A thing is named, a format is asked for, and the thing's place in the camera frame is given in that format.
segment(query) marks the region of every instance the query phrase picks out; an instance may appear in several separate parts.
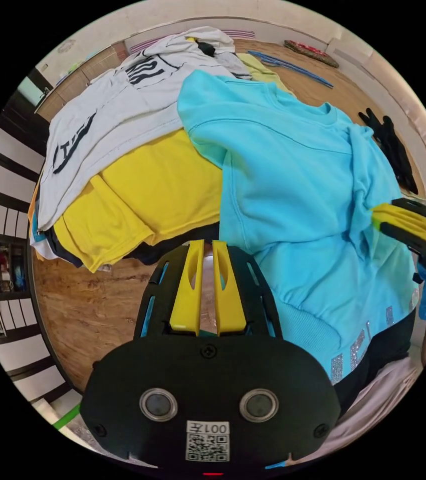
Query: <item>wooden cabinet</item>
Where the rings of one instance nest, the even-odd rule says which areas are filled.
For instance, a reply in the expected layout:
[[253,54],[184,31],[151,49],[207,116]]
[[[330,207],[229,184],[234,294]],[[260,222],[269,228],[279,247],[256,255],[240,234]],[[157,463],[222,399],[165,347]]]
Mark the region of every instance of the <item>wooden cabinet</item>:
[[48,122],[73,98],[87,89],[91,80],[109,69],[121,65],[114,47],[109,46],[89,58],[57,85],[36,109],[36,113]]
[[93,80],[109,69],[115,69],[121,65],[116,50],[111,46],[97,53],[86,61],[80,68],[88,80]]
[[78,68],[56,87],[55,92],[65,103],[68,103],[70,100],[73,100],[83,93],[88,88],[88,85],[88,78],[85,76],[81,68]]
[[43,103],[38,107],[36,113],[48,122],[66,105],[66,102],[53,90],[44,99]]

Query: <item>striped mat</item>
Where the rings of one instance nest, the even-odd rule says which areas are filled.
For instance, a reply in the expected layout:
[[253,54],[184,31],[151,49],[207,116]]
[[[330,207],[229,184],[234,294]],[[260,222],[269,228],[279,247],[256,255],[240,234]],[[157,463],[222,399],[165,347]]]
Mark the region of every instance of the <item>striped mat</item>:
[[[254,35],[253,31],[248,31],[248,30],[223,30],[223,32],[231,37],[232,39],[247,39],[247,40],[254,40],[256,37]],[[160,36],[158,38],[153,38],[152,40],[146,40],[141,43],[138,43],[137,45],[133,45],[129,49],[129,54],[133,55],[135,53],[140,52],[141,50],[150,47],[157,41],[169,37],[169,35],[165,36]]]

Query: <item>screw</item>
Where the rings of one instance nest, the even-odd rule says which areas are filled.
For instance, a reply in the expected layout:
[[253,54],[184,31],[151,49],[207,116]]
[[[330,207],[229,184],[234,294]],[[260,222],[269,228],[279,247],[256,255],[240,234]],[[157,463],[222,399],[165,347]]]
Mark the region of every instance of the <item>screw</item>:
[[201,349],[201,355],[206,359],[212,359],[216,356],[216,347],[214,345],[208,344]]
[[313,435],[316,439],[322,439],[328,432],[329,427],[325,423],[322,423],[314,429]]
[[106,429],[103,425],[96,425],[95,427],[93,427],[93,430],[99,437],[106,436]]

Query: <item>pink cloth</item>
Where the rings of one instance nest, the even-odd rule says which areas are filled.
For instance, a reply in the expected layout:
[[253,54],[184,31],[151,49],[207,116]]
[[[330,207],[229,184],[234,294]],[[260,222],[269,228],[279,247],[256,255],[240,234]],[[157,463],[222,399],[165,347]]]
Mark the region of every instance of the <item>pink cloth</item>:
[[342,449],[378,424],[406,395],[421,370],[409,357],[387,364],[363,390],[351,408],[331,430],[328,438],[311,455],[287,460],[297,465]]

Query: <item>light blue sweatshirt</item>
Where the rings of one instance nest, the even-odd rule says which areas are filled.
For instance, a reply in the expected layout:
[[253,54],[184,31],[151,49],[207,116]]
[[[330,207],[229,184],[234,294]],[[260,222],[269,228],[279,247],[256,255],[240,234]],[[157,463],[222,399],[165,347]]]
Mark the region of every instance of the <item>light blue sweatshirt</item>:
[[411,253],[371,224],[372,207],[401,196],[372,130],[274,83],[199,70],[178,113],[198,152],[223,169],[220,240],[254,255],[284,338],[339,382],[418,296]]

